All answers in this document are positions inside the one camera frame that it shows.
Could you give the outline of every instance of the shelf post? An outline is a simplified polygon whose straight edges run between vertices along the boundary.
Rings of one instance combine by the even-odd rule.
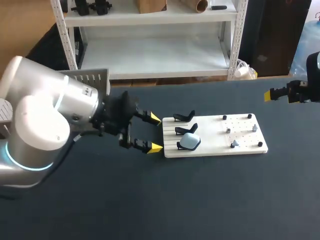
[[[71,41],[69,38],[67,26],[65,23],[65,17],[62,12],[60,1],[59,0],[50,0],[50,1],[51,1],[51,6],[52,6],[53,13],[54,13],[56,25],[58,27],[58,31],[60,34],[63,50],[64,50],[66,60],[69,65],[69,69],[70,70],[77,70],[78,66],[76,63],[76,58],[75,58],[74,52],[72,50],[72,45],[71,45]]]
[[[234,79],[235,71],[238,63],[238,56],[240,51],[242,33],[246,20],[246,13],[249,0],[238,0],[237,17],[235,21],[234,35],[232,41],[232,48],[230,53],[230,65],[228,71],[228,81]]]

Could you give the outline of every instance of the white board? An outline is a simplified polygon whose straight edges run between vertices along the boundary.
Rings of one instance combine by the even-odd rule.
[[[214,116],[195,116],[190,122],[176,121],[173,117],[166,117],[162,120],[164,155],[166,158],[187,158],[221,155],[243,155],[243,154],[264,154],[268,146],[256,119],[248,118],[248,114]],[[176,135],[175,127],[190,129],[195,123],[198,129],[194,134],[201,139],[201,144],[195,151],[178,150],[177,142],[182,135]],[[258,130],[253,132],[256,124]],[[236,140],[239,146],[231,148],[231,143]]]

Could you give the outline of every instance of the wall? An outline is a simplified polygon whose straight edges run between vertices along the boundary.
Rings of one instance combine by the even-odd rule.
[[[10,59],[27,55],[54,23],[50,0],[0,0],[0,77]]]

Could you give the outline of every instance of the white shelf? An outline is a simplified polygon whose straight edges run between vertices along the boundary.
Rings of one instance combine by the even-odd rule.
[[[225,22],[237,18],[232,0],[215,0],[215,5],[226,5],[227,9],[211,10],[208,6],[203,13],[193,12],[179,0],[168,0],[166,11],[147,14],[139,14],[135,0],[114,0],[110,3],[113,7],[107,15],[98,16],[90,10],[90,15],[80,16],[76,11],[70,11],[65,17],[65,24],[67,27],[129,26]]]
[[[111,80],[224,76],[227,63],[218,37],[90,40],[81,69],[108,68]]]

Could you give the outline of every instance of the dark table surface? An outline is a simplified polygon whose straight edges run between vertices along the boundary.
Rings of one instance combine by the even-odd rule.
[[[290,79],[128,90],[161,118],[254,113],[267,154],[166,159],[88,136],[20,200],[0,199],[3,240],[319,240],[320,104],[264,103]],[[135,120],[132,134],[162,144]]]

